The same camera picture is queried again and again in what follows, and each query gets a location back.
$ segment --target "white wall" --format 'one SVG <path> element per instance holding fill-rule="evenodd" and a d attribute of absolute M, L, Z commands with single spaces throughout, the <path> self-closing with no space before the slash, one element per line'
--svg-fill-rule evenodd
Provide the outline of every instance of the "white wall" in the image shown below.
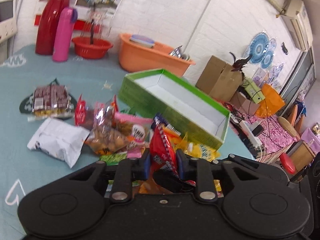
<path fill-rule="evenodd" d="M 36 2 L 23 1 L 15 51 L 36 40 L 37 27 L 33 26 Z M 192 36 L 207 3 L 204 17 Z M 231 62 L 229 51 L 241 57 L 254 35 L 266 31 L 278 42 L 274 63 L 286 63 L 279 76 L 284 82 L 299 50 L 294 47 L 284 22 L 275 18 L 276 13 L 265 0 L 123 0 L 109 39 L 115 44 L 113 52 L 117 52 L 120 32 L 139 33 L 173 47 L 186 46 L 192 36 L 187 51 L 197 64 L 187 70 L 185 77 L 196 83 L 210 55 Z M 289 50 L 288 56 L 281 51 L 282 42 Z M 253 75 L 257 67 L 251 66 L 247 72 Z"/>
<path fill-rule="evenodd" d="M 301 131 L 303 132 L 307 127 L 311 128 L 316 122 L 320 123 L 320 81 L 316 80 L 305 97 L 305 105 L 307 109 L 307 116 L 303 120 Z"/>

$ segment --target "pink water bottle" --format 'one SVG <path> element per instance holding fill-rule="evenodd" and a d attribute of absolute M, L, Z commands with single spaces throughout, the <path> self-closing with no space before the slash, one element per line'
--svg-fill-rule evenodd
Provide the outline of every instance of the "pink water bottle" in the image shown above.
<path fill-rule="evenodd" d="M 68 60 L 72 31 L 77 19 L 78 13 L 76 9 L 66 7 L 62 10 L 54 41 L 53 61 L 62 62 Z"/>

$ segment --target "screw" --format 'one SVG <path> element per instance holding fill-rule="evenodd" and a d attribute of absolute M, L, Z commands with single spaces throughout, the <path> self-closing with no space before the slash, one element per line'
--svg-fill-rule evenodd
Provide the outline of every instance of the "screw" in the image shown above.
<path fill-rule="evenodd" d="M 112 194 L 112 198 L 115 200 L 124 200 L 128 197 L 127 193 L 119 191 Z"/>
<path fill-rule="evenodd" d="M 211 192 L 211 191 L 204 191 L 200 193 L 200 198 L 206 199 L 206 200 L 211 200 L 216 197 L 216 194 Z"/>

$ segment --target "green carton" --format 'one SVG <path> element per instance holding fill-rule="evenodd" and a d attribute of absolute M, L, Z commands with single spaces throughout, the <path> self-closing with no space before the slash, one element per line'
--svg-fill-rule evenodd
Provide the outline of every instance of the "green carton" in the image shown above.
<path fill-rule="evenodd" d="M 219 149 L 230 112 L 199 89 L 164 69 L 127 74 L 119 99 L 143 117 L 161 113 L 182 136 Z"/>

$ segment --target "red thermos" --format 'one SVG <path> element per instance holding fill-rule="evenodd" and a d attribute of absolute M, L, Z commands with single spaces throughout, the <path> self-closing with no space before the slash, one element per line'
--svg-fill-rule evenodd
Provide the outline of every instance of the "red thermos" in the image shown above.
<path fill-rule="evenodd" d="M 45 6 L 39 23 L 36 42 L 36 53 L 52 55 L 54 40 L 58 28 L 60 14 L 69 6 L 70 0 L 49 0 Z"/>

